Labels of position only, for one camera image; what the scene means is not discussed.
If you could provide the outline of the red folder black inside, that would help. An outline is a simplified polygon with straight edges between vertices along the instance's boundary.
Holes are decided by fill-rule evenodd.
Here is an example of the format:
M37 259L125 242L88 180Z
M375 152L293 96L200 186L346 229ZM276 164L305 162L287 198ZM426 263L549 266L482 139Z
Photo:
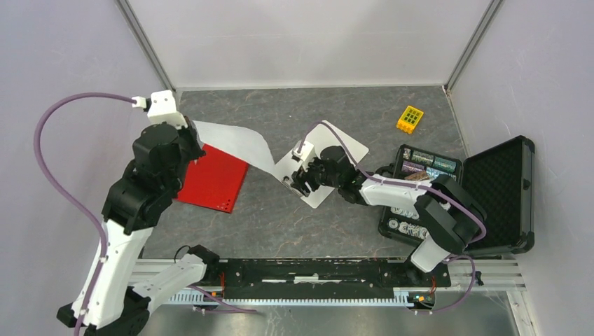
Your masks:
M202 149L205 155L189 164L177 201L230 214L249 165L208 144Z

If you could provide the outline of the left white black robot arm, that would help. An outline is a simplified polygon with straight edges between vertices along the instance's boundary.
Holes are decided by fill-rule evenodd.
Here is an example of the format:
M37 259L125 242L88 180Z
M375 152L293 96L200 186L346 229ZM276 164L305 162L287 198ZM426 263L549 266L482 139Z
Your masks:
M179 291L214 284L219 257L197 245L173 265L136 284L134 266L164 210L177 198L192 161L204 155L191 122L145 128L132 145L134 157L109 189L102 209L106 242L79 297L60 307L57 319L85 335L138 335L152 313Z

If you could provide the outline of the yellow toy brick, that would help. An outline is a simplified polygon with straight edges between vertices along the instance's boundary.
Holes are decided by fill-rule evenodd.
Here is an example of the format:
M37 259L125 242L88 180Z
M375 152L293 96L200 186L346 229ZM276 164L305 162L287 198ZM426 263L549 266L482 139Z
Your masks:
M412 134L415 128L419 125L424 112L413 106L407 106L402 113L401 117L396 122L396 128L405 132L406 134Z

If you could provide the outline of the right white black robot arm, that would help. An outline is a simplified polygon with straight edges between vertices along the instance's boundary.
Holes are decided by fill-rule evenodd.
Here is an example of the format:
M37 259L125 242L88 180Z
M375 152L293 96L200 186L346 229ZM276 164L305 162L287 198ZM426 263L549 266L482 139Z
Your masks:
M342 146L329 146L317 154L309 143L297 145L291 159L298 166L287 179L289 186L304 197L332 188L349 203L386 206L418 217L427 236L404 267L406 280L414 286L425 284L439 263L462 254L486 235L484 210L451 176L407 181L371 175L359 169Z

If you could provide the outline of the black poker chip case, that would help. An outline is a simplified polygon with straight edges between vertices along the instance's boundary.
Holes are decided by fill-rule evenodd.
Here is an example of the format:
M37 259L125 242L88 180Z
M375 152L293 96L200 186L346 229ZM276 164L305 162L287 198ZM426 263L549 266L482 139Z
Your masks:
M486 236L470 244L474 258L520 254L535 243L532 215L532 178L535 145L525 136L473 155L463 161L409 145L402 145L393 163L377 173L405 179L425 172L430 179L447 174L484 208Z

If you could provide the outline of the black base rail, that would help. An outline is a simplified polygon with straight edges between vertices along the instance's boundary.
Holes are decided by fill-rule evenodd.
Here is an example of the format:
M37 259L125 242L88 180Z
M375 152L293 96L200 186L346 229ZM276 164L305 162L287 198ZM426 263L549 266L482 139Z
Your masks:
M395 288L451 286L446 265L423 273L400 258L230 258L208 265L196 286L225 299L387 299Z

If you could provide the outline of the printed paper sheet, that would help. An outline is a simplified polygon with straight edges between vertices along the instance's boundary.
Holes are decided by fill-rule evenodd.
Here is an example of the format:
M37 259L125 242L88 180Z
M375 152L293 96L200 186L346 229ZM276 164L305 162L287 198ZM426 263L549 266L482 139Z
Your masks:
M273 175L275 162L268 142L260 133L246 127L197 120L193 123L204 144Z

